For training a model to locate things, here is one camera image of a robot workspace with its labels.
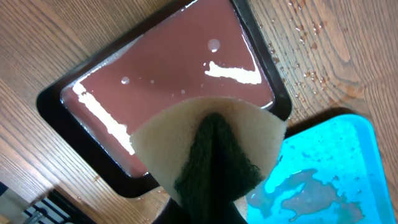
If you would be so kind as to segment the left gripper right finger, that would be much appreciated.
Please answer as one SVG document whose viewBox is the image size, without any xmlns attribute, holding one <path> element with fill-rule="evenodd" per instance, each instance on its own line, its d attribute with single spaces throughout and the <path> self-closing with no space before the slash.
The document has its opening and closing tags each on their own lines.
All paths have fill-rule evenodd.
<svg viewBox="0 0 398 224">
<path fill-rule="evenodd" d="M 233 203 L 229 204 L 226 209 L 226 222 L 227 224 L 247 224 Z"/>
</svg>

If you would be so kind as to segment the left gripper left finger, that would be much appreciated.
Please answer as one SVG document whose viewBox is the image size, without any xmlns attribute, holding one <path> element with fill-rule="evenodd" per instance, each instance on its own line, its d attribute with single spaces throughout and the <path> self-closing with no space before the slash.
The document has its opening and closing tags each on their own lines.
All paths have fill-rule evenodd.
<svg viewBox="0 0 398 224">
<path fill-rule="evenodd" d="M 190 224 L 190 216 L 175 200 L 169 199 L 152 224 Z"/>
</svg>

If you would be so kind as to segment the green scrubbing sponge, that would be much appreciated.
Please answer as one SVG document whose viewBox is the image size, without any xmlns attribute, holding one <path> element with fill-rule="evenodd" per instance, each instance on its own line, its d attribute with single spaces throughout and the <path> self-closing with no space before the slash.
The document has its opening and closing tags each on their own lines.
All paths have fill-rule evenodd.
<svg viewBox="0 0 398 224">
<path fill-rule="evenodd" d="M 151 117 L 130 143 L 190 223 L 227 223 L 231 203 L 247 221 L 244 197 L 276 165 L 286 128 L 243 100 L 198 97 Z"/>
</svg>

